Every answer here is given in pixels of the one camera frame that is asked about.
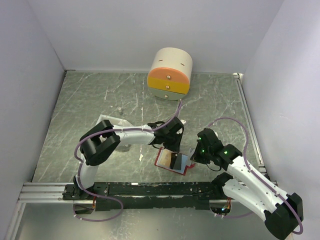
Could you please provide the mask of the gold striped credit card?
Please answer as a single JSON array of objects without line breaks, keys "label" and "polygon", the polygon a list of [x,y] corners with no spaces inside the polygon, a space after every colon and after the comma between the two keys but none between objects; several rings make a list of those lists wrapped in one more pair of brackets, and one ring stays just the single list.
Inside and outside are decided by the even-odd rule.
[{"label": "gold striped credit card", "polygon": [[167,149],[162,149],[157,158],[157,165],[164,168],[170,168],[172,160],[172,152]]}]

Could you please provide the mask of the black gold VIP card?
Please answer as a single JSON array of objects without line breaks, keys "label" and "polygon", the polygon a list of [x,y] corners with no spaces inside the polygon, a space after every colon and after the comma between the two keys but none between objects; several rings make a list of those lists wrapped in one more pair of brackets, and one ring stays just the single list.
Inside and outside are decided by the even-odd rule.
[{"label": "black gold VIP card", "polygon": [[180,171],[182,169],[182,154],[173,152],[170,157],[170,169]]}]

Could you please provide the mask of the white card tray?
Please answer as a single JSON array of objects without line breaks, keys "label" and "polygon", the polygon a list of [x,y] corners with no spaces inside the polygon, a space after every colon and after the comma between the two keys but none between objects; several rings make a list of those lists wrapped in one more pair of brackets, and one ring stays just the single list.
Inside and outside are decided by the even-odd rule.
[{"label": "white card tray", "polygon": [[126,119],[112,117],[109,115],[101,114],[96,122],[96,125],[103,120],[109,120],[112,125],[121,126],[121,127],[132,127],[133,125]]}]

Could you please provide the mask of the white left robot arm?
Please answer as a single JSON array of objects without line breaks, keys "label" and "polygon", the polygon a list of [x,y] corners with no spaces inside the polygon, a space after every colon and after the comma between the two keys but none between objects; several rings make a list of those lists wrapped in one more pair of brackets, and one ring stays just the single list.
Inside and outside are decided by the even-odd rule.
[{"label": "white left robot arm", "polygon": [[126,145],[162,145],[178,153],[184,132],[184,124],[174,116],[163,122],[151,122],[141,126],[118,126],[102,120],[83,135],[74,150],[80,162],[73,178],[74,196],[89,199],[94,192],[95,176],[99,165],[104,163],[118,148]]}]

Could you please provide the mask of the silver VIP diamond card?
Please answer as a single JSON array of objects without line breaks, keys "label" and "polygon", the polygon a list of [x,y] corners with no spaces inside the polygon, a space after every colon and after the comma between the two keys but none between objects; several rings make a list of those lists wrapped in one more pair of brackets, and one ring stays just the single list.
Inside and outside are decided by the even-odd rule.
[{"label": "silver VIP diamond card", "polygon": [[196,164],[196,162],[194,161],[194,157],[195,157],[195,152],[196,149],[195,148],[190,148],[189,149],[189,154],[188,154],[188,161],[189,161],[189,166],[194,166]]}]

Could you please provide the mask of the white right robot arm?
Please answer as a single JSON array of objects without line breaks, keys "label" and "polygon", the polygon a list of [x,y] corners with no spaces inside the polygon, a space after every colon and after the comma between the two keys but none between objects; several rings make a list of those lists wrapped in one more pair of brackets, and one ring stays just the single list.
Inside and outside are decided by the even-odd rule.
[{"label": "white right robot arm", "polygon": [[268,231],[284,240],[303,221],[303,200],[297,193],[288,194],[268,180],[245,160],[234,145],[223,143],[216,133],[204,128],[197,134],[191,160],[213,162],[224,170],[214,179],[212,193],[218,199],[232,198],[262,219]]}]

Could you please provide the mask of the red card holder wallet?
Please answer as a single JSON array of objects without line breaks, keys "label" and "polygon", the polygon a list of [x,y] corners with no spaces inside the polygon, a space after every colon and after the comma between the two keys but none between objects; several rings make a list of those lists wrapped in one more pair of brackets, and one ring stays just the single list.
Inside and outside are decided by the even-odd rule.
[{"label": "red card holder wallet", "polygon": [[192,162],[185,154],[160,148],[154,165],[170,172],[185,176],[187,171],[194,168],[196,164]]}]

